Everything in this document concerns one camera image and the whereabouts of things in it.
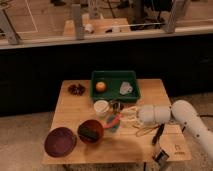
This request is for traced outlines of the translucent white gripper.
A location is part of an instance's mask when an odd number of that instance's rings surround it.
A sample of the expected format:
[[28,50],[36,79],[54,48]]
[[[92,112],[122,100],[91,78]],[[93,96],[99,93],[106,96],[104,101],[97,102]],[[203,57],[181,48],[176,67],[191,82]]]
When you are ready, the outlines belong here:
[[[137,120],[138,109],[136,107],[125,108],[121,111],[121,113],[117,113],[114,118],[121,118],[123,122],[135,122]],[[121,125],[121,121],[116,123],[113,128],[119,128]]]

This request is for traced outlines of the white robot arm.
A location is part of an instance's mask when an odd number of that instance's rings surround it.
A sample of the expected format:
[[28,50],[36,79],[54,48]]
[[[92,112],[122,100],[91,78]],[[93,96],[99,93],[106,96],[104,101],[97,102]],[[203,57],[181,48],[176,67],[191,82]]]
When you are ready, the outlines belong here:
[[165,124],[175,120],[187,128],[203,150],[213,160],[213,132],[204,124],[196,109],[186,100],[177,100],[171,106],[143,105],[121,110],[115,115],[115,123],[130,117],[140,124]]

